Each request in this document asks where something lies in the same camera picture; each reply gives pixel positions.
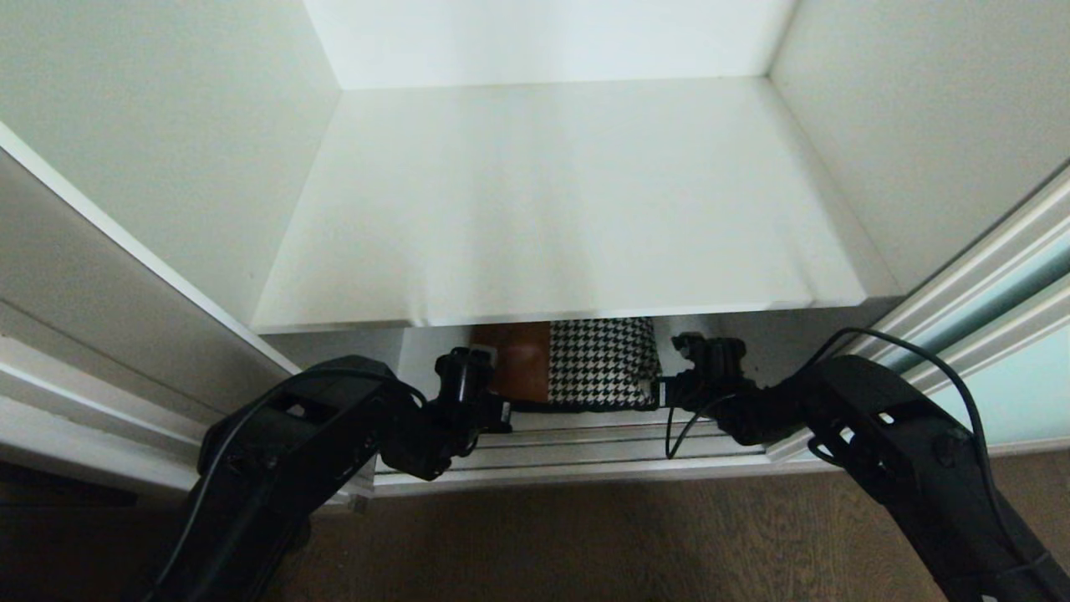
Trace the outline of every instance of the white cabinet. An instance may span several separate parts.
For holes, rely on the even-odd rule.
[[[71,241],[103,232],[122,250],[94,257],[147,267],[156,279],[137,285],[172,287],[208,321],[183,330],[179,306],[153,297],[124,326],[117,290],[72,281],[93,303],[57,297],[35,324],[110,359],[24,343],[201,423],[234,391],[345,353],[431,392],[433,358],[488,322],[657,317],[667,372],[683,368],[668,335],[698,329],[746,339],[771,383],[912,292],[888,326],[950,345],[969,329],[934,335],[954,312],[933,298],[992,320],[1022,300],[993,281],[1026,274],[1013,285],[1031,294],[1065,258],[1049,207],[984,238],[987,263],[941,272],[959,288],[919,288],[1070,155],[1065,2],[306,4],[0,9],[0,146],[72,210],[24,218],[66,219]],[[1023,243],[1042,222],[1040,246]],[[47,285],[72,277],[15,238],[4,261]],[[4,303],[43,294],[31,279],[5,282]],[[185,365],[122,344],[135,325],[200,334],[174,354],[209,345],[209,381],[227,367],[241,386],[190,392]],[[620,441],[653,441],[661,418],[522,417],[530,449],[631,430],[529,476],[655,462]],[[469,466],[473,479],[519,462],[491,447],[499,464]],[[771,462],[729,448],[709,458]]]

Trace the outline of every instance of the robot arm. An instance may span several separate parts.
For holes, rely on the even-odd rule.
[[[483,432],[508,432],[508,404],[486,392],[490,356],[439,358],[438,399],[385,365],[352,356],[293,376],[209,430],[180,529],[124,600],[247,601],[259,597],[308,515],[369,460],[433,480]]]
[[[980,430],[895,373],[857,357],[815,358],[760,390],[740,369],[742,341],[673,343],[696,368],[662,380],[667,405],[716,420],[743,445],[809,428],[811,450],[884,505],[951,602],[1070,602],[1070,577],[992,485]],[[423,396],[384,365],[341,358],[213,427],[181,528],[124,600],[255,600],[308,515],[376,453],[430,481],[480,433],[509,432],[508,402],[486,390],[489,355],[454,350],[435,372],[438,399],[417,405]]]
[[[977,435],[888,369],[843,356],[759,390],[739,370],[743,342],[674,343],[696,369],[668,380],[670,404],[688,400],[742,445],[809,428],[811,450],[888,510],[951,602],[1070,601],[1070,577],[992,485]]]

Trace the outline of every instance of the houndstooth pattern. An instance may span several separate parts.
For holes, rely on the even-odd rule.
[[[555,322],[550,326],[549,402],[576,410],[649,410],[647,383],[661,374],[651,319]]]

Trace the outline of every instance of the black cable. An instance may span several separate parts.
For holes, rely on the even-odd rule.
[[[806,447],[810,450],[810,453],[824,460],[825,462],[831,464],[832,466],[839,466],[843,468],[843,463],[836,460],[836,457],[821,451],[821,444],[817,443],[817,437],[810,437],[810,441],[806,443]]]
[[[185,545],[186,539],[188,539],[190,531],[193,531],[194,524],[197,522],[197,514],[198,512],[200,512],[201,505],[204,503],[205,492],[208,492],[209,484],[212,482],[212,477],[214,477],[216,474],[216,470],[219,466],[219,461],[223,459],[223,453],[224,451],[226,451],[230,443],[234,441],[234,437],[238,435],[239,431],[241,431],[242,428],[245,427],[245,425],[249,421],[253,415],[255,415],[257,412],[259,412],[265,405],[268,405],[268,403],[274,399],[275,395],[278,393],[280,390],[282,390],[285,387],[289,387],[304,381],[311,381],[314,379],[324,379],[327,376],[352,376],[352,377],[366,379],[368,381],[377,381],[380,383],[384,383],[386,385],[402,389],[410,396],[419,400],[423,405],[427,405],[427,398],[424,396],[424,393],[422,393],[418,389],[407,383],[402,383],[393,376],[378,374],[374,372],[365,372],[363,370],[348,369],[348,368],[322,368],[322,369],[308,370],[301,374],[291,376],[286,381],[284,381],[282,383],[279,383],[278,385],[272,387],[266,393],[261,396],[260,399],[253,402],[253,405],[249,408],[249,411],[246,412],[244,416],[242,416],[242,418],[238,421],[238,425],[235,425],[233,429],[231,429],[230,432],[227,433],[226,439],[224,439],[223,444],[219,445],[215,458],[212,459],[212,463],[209,465],[208,470],[204,472],[203,484],[201,485],[200,491],[197,492],[197,498],[194,499],[193,507],[189,509],[189,516],[186,519],[186,522],[182,527],[182,534],[179,536],[179,541],[174,544],[174,550],[171,551],[171,555],[168,557],[167,562],[164,565],[164,568],[156,575],[156,578],[153,582],[153,590],[150,590],[146,595],[146,598],[143,600],[150,599],[150,597],[154,593],[154,590],[158,588],[160,585],[163,585],[164,581],[170,574],[171,569],[174,568],[174,564],[178,561],[179,556],[182,553],[182,547]]]
[[[691,400],[693,400],[694,398],[697,398],[699,396],[699,393],[702,392],[703,388],[704,388],[704,386],[700,387],[693,393],[691,393],[690,396],[688,396],[687,398],[685,398],[684,401],[681,402],[679,404],[675,404],[675,405],[672,405],[672,406],[669,407],[669,420],[666,422],[666,458],[669,459],[669,460],[672,460],[672,459],[676,458],[676,452],[678,452],[679,451],[679,447],[682,445],[684,445],[684,439],[687,438],[687,434],[691,431],[691,428],[694,427],[694,425],[699,421],[699,418],[703,414],[705,414],[706,412],[708,412],[709,408],[714,407],[716,404],[718,404],[718,403],[720,403],[720,402],[722,402],[722,401],[724,401],[724,400],[727,400],[728,398],[731,397],[731,396],[722,396],[720,398],[717,398],[716,400],[714,400],[714,401],[709,402],[708,404],[706,404],[705,406],[703,406],[702,410],[700,410],[699,412],[694,413],[694,416],[692,416],[691,419],[687,421],[687,425],[684,426],[684,430],[681,431],[679,435],[676,436],[676,444],[670,450],[670,448],[669,448],[669,442],[672,441],[672,417],[673,417],[673,413],[676,411],[677,406],[686,405],[687,402],[690,402]]]
[[[1009,569],[1004,569],[1002,571],[983,571],[983,572],[980,572],[980,573],[963,573],[961,575],[953,575],[953,576],[950,576],[950,577],[946,577],[943,581],[944,582],[954,583],[954,582],[963,582],[963,581],[974,581],[974,580],[983,578],[983,577],[990,577],[990,578],[996,578],[996,580],[998,580],[998,578],[1005,577],[1007,575],[1013,575],[1014,573],[1022,573],[1022,572],[1025,572],[1025,571],[1035,571],[1037,569],[1037,567],[1039,567],[1040,565],[1042,565],[1042,564],[1044,564],[1044,562],[1046,562],[1046,561],[1049,561],[1051,559],[1052,559],[1052,553],[1045,550],[1045,551],[1043,551],[1040,554],[1040,556],[1037,556],[1035,559],[1033,559],[1029,562],[1024,564],[1024,565],[1015,565],[1015,566],[1013,566],[1013,567],[1011,567]]]
[[[989,448],[984,439],[984,428],[981,425],[981,414],[977,410],[977,402],[974,401],[974,396],[969,392],[969,388],[966,387],[966,384],[962,381],[962,377],[959,376],[959,373],[957,373],[954,369],[948,366],[947,362],[942,360],[936,354],[914,345],[913,343],[907,343],[902,339],[885,335],[878,330],[853,327],[841,329],[839,333],[830,337],[828,341],[826,341],[825,344],[817,350],[817,353],[814,354],[806,365],[804,365],[802,370],[816,364],[817,360],[820,360],[821,357],[824,356],[837,341],[842,339],[843,336],[850,334],[866,335],[875,339],[881,339],[882,341],[886,341],[898,348],[902,348],[903,350],[917,355],[938,368],[941,372],[948,377],[951,384],[954,385],[954,388],[959,391],[959,396],[962,398],[963,405],[966,406],[966,414],[969,415],[969,425],[974,431],[974,452],[977,456],[977,464],[981,469],[981,484],[984,488],[984,495],[989,499],[989,506],[992,507],[992,512],[995,514],[996,524],[999,526],[1004,537],[1007,539],[1007,544],[1010,546],[1011,551],[1015,556],[1018,556],[1019,561],[1023,565],[1028,564],[1025,553],[1021,550],[1021,547],[1019,547],[1017,540],[1014,540],[1011,536],[1010,528],[1007,526],[1007,521],[1004,519],[999,499],[996,497],[995,481],[992,478],[992,466],[989,463]]]

